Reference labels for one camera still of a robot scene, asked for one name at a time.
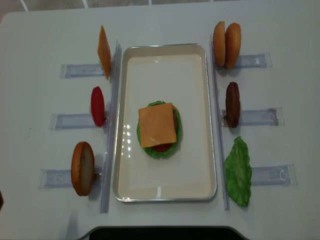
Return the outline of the clear holder for left bun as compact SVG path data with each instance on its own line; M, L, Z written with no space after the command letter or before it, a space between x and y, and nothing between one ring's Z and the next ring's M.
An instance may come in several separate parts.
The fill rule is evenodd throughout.
M72 188L71 171L68 169L41 169L39 189Z

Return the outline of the clear holder for tomato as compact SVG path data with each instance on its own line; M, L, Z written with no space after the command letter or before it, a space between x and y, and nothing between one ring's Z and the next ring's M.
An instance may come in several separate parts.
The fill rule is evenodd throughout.
M90 113L62 114L52 113L49 123L50 130L92 129L97 128Z

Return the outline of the plain bun half right rear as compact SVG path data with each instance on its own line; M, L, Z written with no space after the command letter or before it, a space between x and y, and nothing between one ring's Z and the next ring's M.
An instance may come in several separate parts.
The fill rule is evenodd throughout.
M226 43L225 43L225 22L220 21L214 28L213 32L213 56L218 67L225 65Z

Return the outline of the cheese slice on burger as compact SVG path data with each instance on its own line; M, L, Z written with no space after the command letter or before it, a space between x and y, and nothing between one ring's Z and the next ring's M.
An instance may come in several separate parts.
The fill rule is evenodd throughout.
M153 106L140 108L138 122L140 145L143 148L173 144L177 141L171 103L157 103Z

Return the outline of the clear holder for cheese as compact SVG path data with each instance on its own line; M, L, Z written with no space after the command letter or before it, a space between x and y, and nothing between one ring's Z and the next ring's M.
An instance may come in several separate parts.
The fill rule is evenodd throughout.
M101 77L105 72L100 63L98 64L62 64L59 77L80 78L80 77Z

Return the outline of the standing red tomato slice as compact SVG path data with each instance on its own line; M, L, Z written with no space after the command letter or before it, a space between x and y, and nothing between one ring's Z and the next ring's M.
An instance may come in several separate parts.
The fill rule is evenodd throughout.
M90 107L92 118L97 127L105 124L105 103L102 90L99 86L93 88L91 93Z

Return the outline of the lettuce leaf in burger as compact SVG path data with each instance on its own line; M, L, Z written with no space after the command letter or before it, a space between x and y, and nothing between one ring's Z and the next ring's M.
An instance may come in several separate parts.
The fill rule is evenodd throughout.
M151 107L156 104L164 104L164 103L167 103L167 102L158 100L158 101L149 103L147 107ZM139 124L139 120L138 120L137 127L136 127L138 142L139 142L140 146L143 148L143 150L152 158L159 159L159 158L164 158L164 157L171 155L175 151L175 149L177 148L178 143L182 137L182 123L181 123L180 112L173 104L172 104L172 108L173 108L174 127L175 127L175 132L176 132L176 142L174 142L172 144L172 146L165 152L157 152L157 151L153 150L151 147L144 148L141 146L140 124Z

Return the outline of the clear holder for lettuce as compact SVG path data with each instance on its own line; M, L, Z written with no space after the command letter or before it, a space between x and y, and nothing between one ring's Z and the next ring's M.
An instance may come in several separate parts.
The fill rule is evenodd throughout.
M296 184L294 164L252 168L252 186L290 186Z

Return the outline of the standing orange cheese slice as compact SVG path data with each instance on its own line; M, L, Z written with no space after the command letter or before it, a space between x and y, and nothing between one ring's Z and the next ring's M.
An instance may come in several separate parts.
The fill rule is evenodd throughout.
M110 77L112 56L111 56L111 50L110 50L110 46L106 36L106 32L102 25L100 27L100 32L99 32L97 54L99 56L99 61L104 71L104 75L108 80Z

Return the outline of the clear long rail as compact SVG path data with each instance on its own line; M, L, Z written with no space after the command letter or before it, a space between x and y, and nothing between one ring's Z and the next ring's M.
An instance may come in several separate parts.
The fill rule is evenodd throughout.
M220 104L219 104L219 90L216 78L216 64L214 59L214 46L213 46L213 34L210 36L210 58L211 58L211 75L212 75L212 85L213 85L213 99L215 103L215 118L216 118L216 131L217 131L217 141L218 141L218 151L219 151L219 162L220 162L220 172L221 172L221 184L222 184L222 195L223 195L223 205L224 210L230 210L230 199L226 188L226 175L225 175L225 152L224 152L224 142L222 134L222 122L220 115Z
M122 64L122 47L119 42L116 43L113 62L111 65L112 92L108 118L108 132L106 143L106 154L104 161L104 172L102 181L102 192L100 202L100 212L105 214L109 211L111 180L113 161L116 156L117 131L119 123L119 94L121 93L121 64Z

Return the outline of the bun half left front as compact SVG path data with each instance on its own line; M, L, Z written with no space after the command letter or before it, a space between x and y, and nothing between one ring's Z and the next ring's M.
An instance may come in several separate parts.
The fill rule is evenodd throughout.
M95 157L88 142L79 142L71 161L71 183L79 196L88 196L93 186L95 175Z

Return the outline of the clear long rail right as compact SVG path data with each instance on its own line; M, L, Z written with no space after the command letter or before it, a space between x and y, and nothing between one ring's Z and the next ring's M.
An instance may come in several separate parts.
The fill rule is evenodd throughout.
M220 172L221 172L221 184L222 184L222 195L223 195L223 205L224 210L230 210L230 199L226 188L226 175L225 175L225 152L224 152L224 142L222 134L222 122L220 115L220 104L219 104L219 90L216 78L216 64L214 59L214 46L213 46L213 34L210 36L210 58L211 58L211 75L212 75L212 85L213 85L213 99L215 103L215 118L216 118L216 131L217 131L217 141L218 141L218 151L219 151L219 162L220 162Z

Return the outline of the tomato slice in burger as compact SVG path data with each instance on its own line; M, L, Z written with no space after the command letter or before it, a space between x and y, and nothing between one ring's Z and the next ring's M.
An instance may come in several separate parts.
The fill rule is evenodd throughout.
M165 143L152 146L151 148L156 152L165 152L167 151L173 144L172 143Z

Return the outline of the standing green lettuce leaf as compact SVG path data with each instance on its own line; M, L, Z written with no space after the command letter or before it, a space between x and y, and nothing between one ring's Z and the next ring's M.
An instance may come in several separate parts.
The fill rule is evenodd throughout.
M249 149L240 136L234 144L224 163L226 190L228 196L240 207L249 205L252 185L252 167Z

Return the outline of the sesame top bun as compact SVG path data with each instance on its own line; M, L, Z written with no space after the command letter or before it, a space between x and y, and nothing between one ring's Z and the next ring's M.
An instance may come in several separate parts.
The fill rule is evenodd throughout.
M241 27L238 23L232 23L225 32L225 68L232 70L238 60L241 49Z

